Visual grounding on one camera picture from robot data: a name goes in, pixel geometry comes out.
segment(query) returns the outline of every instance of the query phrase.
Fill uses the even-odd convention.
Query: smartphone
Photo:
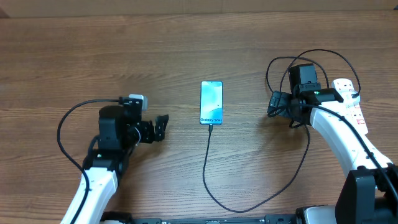
[[[202,81],[200,93],[200,123],[223,123],[223,82]]]

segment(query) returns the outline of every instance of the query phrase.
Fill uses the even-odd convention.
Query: wooden table
[[[201,179],[208,130],[199,124],[200,82],[224,82],[224,123],[213,130],[206,179],[217,199],[242,210],[290,180],[307,143],[303,129],[266,118],[264,72],[274,57],[314,48],[346,56],[363,87],[368,138],[398,161],[397,24],[395,11],[0,20],[0,223],[60,222],[80,178],[57,146],[60,118],[81,101],[129,93],[148,96],[145,119],[169,114],[170,122],[164,142],[136,149],[107,210],[136,218],[260,217],[335,203],[345,177],[314,130],[285,192],[244,214],[214,203]],[[337,56],[307,56],[330,80],[354,80]],[[289,62],[271,67],[274,88]],[[62,129],[80,163],[104,105],[76,110]]]

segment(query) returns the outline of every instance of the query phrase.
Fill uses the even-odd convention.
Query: black cable
[[[75,166],[81,171],[81,173],[83,174],[83,176],[84,176],[84,178],[85,178],[85,181],[86,181],[86,190],[85,190],[85,194],[84,194],[84,196],[83,196],[83,199],[81,200],[81,203],[80,203],[80,205],[79,205],[79,207],[78,207],[78,209],[77,209],[77,211],[76,211],[75,216],[73,217],[72,221],[70,222],[71,224],[74,224],[74,223],[75,223],[77,217],[79,216],[79,214],[80,214],[80,212],[81,212],[81,209],[82,209],[83,206],[84,206],[84,203],[86,202],[88,192],[90,191],[90,183],[88,182],[88,176],[87,176],[85,170],[84,170],[84,169],[83,169],[83,168],[82,168],[82,167],[81,167],[81,166],[80,166],[80,165],[79,165],[79,164],[78,164],[66,151],[65,151],[65,148],[62,146],[61,137],[60,137],[60,135],[61,135],[61,127],[62,127],[63,122],[64,122],[65,119],[67,118],[67,116],[68,116],[74,109],[76,109],[76,108],[78,108],[78,107],[80,107],[80,106],[86,105],[86,104],[88,104],[88,103],[97,103],[97,102],[119,102],[119,100],[100,99],[100,100],[88,100],[88,101],[84,101],[84,102],[79,103],[79,104],[77,104],[76,106],[72,107],[67,113],[65,113],[65,115],[63,115],[63,117],[62,117],[60,123],[58,124],[58,129],[57,129],[57,142],[58,142],[58,146],[60,147],[61,152],[69,159],[69,161],[72,162],[73,165],[75,165]]]
[[[297,60],[297,59],[306,60],[306,61],[308,61],[308,62],[314,63],[315,65],[318,65],[318,67],[321,68],[323,74],[325,75],[326,86],[327,86],[327,88],[329,88],[329,79],[328,79],[328,75],[326,74],[325,69],[323,69],[323,67],[322,67],[318,62],[316,62],[316,61],[314,61],[314,60],[311,60],[311,59],[309,59],[309,58],[305,58],[305,57],[283,56],[283,57],[276,57],[276,58],[272,59],[271,62],[269,62],[269,65],[268,65],[268,68],[267,68],[267,71],[266,71],[266,82],[267,82],[267,85],[268,85],[269,90],[270,90],[272,93],[273,93],[274,91],[272,90],[272,88],[271,88],[271,86],[270,86],[270,84],[269,84],[269,81],[268,81],[268,71],[269,71],[269,68],[271,67],[271,64],[272,64],[274,61],[276,61],[276,60],[278,60],[278,59],[283,59],[283,58],[291,58],[291,59],[295,59],[295,60]]]
[[[255,205],[255,206],[253,206],[253,207],[251,207],[251,208],[248,208],[248,209],[246,209],[246,210],[239,211],[239,210],[232,210],[232,209],[230,209],[230,208],[225,207],[223,204],[221,204],[221,203],[211,194],[211,192],[209,191],[209,188],[208,188],[207,185],[206,185],[205,171],[206,171],[207,155],[208,155],[208,153],[209,153],[210,137],[211,137],[211,132],[212,132],[212,130],[213,130],[213,125],[209,125],[209,139],[208,139],[208,142],[207,142],[207,150],[206,150],[206,156],[205,156],[205,163],[204,163],[204,165],[203,165],[203,172],[202,172],[203,184],[205,185],[205,188],[206,188],[207,193],[208,193],[208,194],[210,195],[210,197],[211,197],[219,206],[221,206],[223,209],[225,209],[225,210],[227,210],[227,211],[229,211],[229,212],[234,212],[234,213],[245,213],[245,212],[251,211],[251,210],[253,210],[253,209],[255,209],[255,208],[261,206],[262,204],[264,204],[264,203],[270,201],[270,200],[273,199],[274,197],[278,196],[280,193],[282,193],[286,188],[288,188],[288,187],[292,184],[292,182],[293,182],[294,179],[296,178],[297,174],[299,173],[299,170],[300,170],[300,168],[301,168],[301,166],[302,166],[302,164],[303,164],[303,162],[304,162],[305,156],[307,155],[308,148],[310,147],[311,137],[310,137],[310,131],[308,130],[308,128],[307,128],[306,125],[304,125],[304,128],[305,128],[305,130],[306,130],[306,132],[307,132],[307,136],[308,136],[307,147],[305,148],[305,152],[304,152],[303,158],[302,158],[302,160],[301,160],[301,162],[300,162],[300,165],[298,165],[298,168],[297,168],[297,170],[296,170],[296,173],[294,174],[294,176],[292,177],[292,179],[289,181],[289,183],[287,183],[285,187],[283,187],[282,189],[280,189],[280,190],[279,190],[278,192],[276,192],[274,195],[272,195],[271,197],[269,197],[269,198],[263,200],[262,202],[258,203],[257,205]]]
[[[278,108],[274,108],[272,111],[270,111],[268,113],[268,117],[274,117],[276,116],[275,111],[277,110],[281,110],[281,109],[287,109],[287,108],[293,108],[293,107],[308,107],[308,108],[317,108],[323,111],[326,111],[327,113],[332,114],[333,116],[336,116],[337,118],[339,118],[340,120],[342,120],[349,128],[350,130],[354,133],[354,135],[356,136],[356,138],[358,139],[359,143],[361,143],[362,147],[364,148],[366,154],[368,155],[368,157],[372,160],[372,162],[374,163],[374,165],[377,167],[377,169],[379,170],[379,172],[381,173],[381,175],[383,176],[383,178],[386,180],[387,185],[389,190],[391,191],[391,193],[393,194],[396,202],[398,202],[398,194],[397,191],[395,190],[392,182],[390,181],[390,178],[388,178],[387,174],[383,171],[381,165],[378,163],[378,161],[376,160],[376,158],[373,156],[373,153],[369,150],[369,148],[367,147],[367,145],[365,144],[365,142],[363,141],[361,135],[357,132],[357,130],[354,128],[354,126],[347,121],[347,119],[344,116],[341,116],[340,114],[329,110],[327,108],[324,108],[322,106],[315,106],[315,105],[306,105],[306,104],[291,104],[291,105],[284,105],[284,106],[280,106]]]
[[[356,94],[353,94],[353,98],[357,98],[357,97],[359,96],[359,93],[361,92],[361,84],[360,84],[360,82],[359,82],[359,78],[358,78],[358,75],[356,74],[356,71],[355,71],[354,67],[353,67],[352,64],[347,60],[347,58],[345,58],[344,56],[342,56],[341,54],[339,54],[339,53],[337,53],[337,52],[335,52],[335,51],[327,50],[327,49],[312,49],[312,50],[306,50],[306,51],[304,51],[303,53],[299,54],[299,55],[297,56],[297,58],[300,57],[301,55],[305,54],[305,53],[314,52],[314,51],[323,51],[323,52],[329,52],[329,53],[338,55],[339,57],[341,57],[341,58],[348,64],[348,66],[351,68],[351,70],[353,71],[353,73],[354,73],[354,75],[355,75],[356,81],[358,82],[358,92],[357,92]],[[289,71],[289,69],[291,68],[291,66],[293,65],[293,63],[297,60],[297,58],[293,59],[293,61],[290,63],[290,65],[286,68],[286,71],[285,71],[284,75],[282,76],[282,80],[280,81],[279,91],[282,91],[282,83],[283,83],[283,81],[284,81],[284,78],[285,78],[285,76],[286,76],[286,73]]]

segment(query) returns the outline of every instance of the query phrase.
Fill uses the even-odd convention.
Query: white arm segment
[[[105,206],[116,192],[118,187],[118,178],[115,171],[108,171],[106,168],[92,167],[86,170],[88,180],[90,181],[90,191],[86,202],[80,211],[76,224],[98,224],[104,212]],[[70,224],[75,216],[81,200],[85,194],[86,181],[81,175],[81,181],[75,197],[70,204],[61,224]]]
[[[358,129],[354,123],[357,121],[349,114],[344,103],[330,101],[322,103],[321,106],[344,116],[356,129]],[[313,108],[310,123],[329,144],[331,150],[337,157],[341,168],[343,168],[345,176],[348,175],[350,170],[356,170],[359,166],[365,166],[368,169],[376,168],[354,133],[343,121],[339,121],[336,116],[333,116],[326,111]],[[363,141],[369,150],[373,152],[374,157],[382,167],[387,167],[387,163],[392,163],[390,159],[381,154],[372,145],[369,139],[361,131],[358,131],[358,133],[361,135]]]

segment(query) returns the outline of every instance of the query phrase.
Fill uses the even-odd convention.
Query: wood grain
[[[303,129],[266,118],[264,72],[274,57],[314,48],[345,55],[361,80],[368,138],[398,161],[397,24],[394,11],[0,20],[0,223],[59,223],[80,178],[57,147],[60,118],[83,100],[129,93],[148,96],[145,119],[169,114],[170,123],[164,142],[136,149],[107,210],[136,218],[260,217],[335,203],[345,178],[314,130],[285,192],[244,214],[214,203],[201,180],[208,132],[198,122],[200,82],[224,83],[224,124],[213,131],[206,179],[217,199],[242,210],[290,180],[307,143]],[[307,56],[330,80],[354,80],[335,55]],[[271,67],[274,88],[288,64]],[[62,129],[79,162],[104,105],[77,109]]]

